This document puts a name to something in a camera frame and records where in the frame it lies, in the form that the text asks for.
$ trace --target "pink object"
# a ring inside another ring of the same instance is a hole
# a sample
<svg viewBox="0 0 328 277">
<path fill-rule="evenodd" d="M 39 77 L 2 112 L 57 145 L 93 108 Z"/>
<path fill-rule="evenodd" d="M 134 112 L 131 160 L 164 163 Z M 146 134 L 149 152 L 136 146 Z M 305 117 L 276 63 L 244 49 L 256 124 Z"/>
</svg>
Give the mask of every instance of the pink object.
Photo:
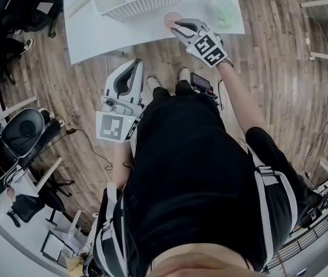
<svg viewBox="0 0 328 277">
<path fill-rule="evenodd" d="M 182 15 L 180 15 L 177 12 L 170 12 L 164 17 L 164 24 L 168 29 L 174 28 L 178 29 L 180 26 L 176 25 L 175 22 L 178 20 L 181 20 L 183 18 Z"/>
</svg>

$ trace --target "black sleeve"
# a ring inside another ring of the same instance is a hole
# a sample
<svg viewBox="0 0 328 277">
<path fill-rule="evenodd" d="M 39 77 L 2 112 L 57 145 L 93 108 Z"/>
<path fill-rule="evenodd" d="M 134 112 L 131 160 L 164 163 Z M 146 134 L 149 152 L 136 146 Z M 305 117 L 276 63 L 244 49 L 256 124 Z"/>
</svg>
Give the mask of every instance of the black sleeve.
<svg viewBox="0 0 328 277">
<path fill-rule="evenodd" d="M 117 190 L 117 198 L 119 198 L 120 195 L 122 195 L 122 191 Z M 102 202 L 100 206 L 99 217 L 97 220 L 95 242 L 96 242 L 97 235 L 100 233 L 101 229 L 103 228 L 106 222 L 106 210 L 107 210 L 107 189 L 105 188 L 104 193 L 102 195 Z"/>
<path fill-rule="evenodd" d="M 307 200 L 307 185 L 298 177 L 295 169 L 278 149 L 271 136 L 261 128 L 250 128 L 246 132 L 246 142 L 259 159 L 273 170 L 284 173 L 291 184 L 297 201 L 297 212 L 304 212 Z"/>
</svg>

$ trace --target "wooden floor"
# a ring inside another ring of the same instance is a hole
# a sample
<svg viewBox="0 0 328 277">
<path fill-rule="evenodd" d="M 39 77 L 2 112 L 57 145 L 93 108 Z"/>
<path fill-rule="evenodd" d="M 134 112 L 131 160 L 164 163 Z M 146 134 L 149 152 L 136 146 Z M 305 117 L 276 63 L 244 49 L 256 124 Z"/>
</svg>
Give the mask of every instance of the wooden floor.
<svg viewBox="0 0 328 277">
<path fill-rule="evenodd" d="M 242 81 L 258 100 L 270 134 L 302 174 L 304 158 L 328 120 L 328 61 L 309 60 L 311 50 L 327 53 L 325 41 L 319 27 L 300 8 L 302 0 L 239 1 L 246 35 L 224 36 L 226 49 Z M 320 18 L 318 21 L 328 40 L 328 10 L 313 10 L 312 14 Z M 95 111 L 100 109 L 106 81 L 106 58 L 98 56 L 71 66 L 62 15 L 56 31 L 57 36 L 53 39 L 46 36 L 46 31 L 20 36 L 22 39 L 35 38 L 35 45 L 20 61 L 12 64 L 17 84 L 2 86 L 5 104 L 11 106 L 38 95 L 35 107 L 53 110 L 66 121 L 67 129 L 85 130 L 95 151 L 111 160 L 111 144 L 100 146 L 95 138 Z M 310 39 L 310 45 L 306 44 L 306 38 Z M 193 60 L 174 39 L 136 46 L 127 58 L 108 58 L 109 73 L 135 57 L 144 61 L 146 76 L 157 76 L 172 92 L 177 73 L 183 66 L 217 86 L 218 72 Z M 225 103 L 222 117 L 228 132 L 238 139 L 241 131 L 224 87 L 221 94 Z M 148 100 L 151 98 L 147 88 L 144 96 Z M 106 171 L 107 164 L 90 151 L 81 132 L 65 137 L 32 166 L 36 171 L 46 169 L 57 156 L 64 159 L 57 168 L 57 179 L 76 181 L 68 188 L 73 197 L 62 197 L 66 210 L 74 215 L 78 208 L 82 209 L 82 222 L 91 225 L 91 214 L 99 210 L 111 172 Z M 320 179 L 322 172 L 318 165 L 321 157 L 328 157 L 328 124 L 307 158 L 305 169 L 312 173 L 315 181 Z"/>
</svg>

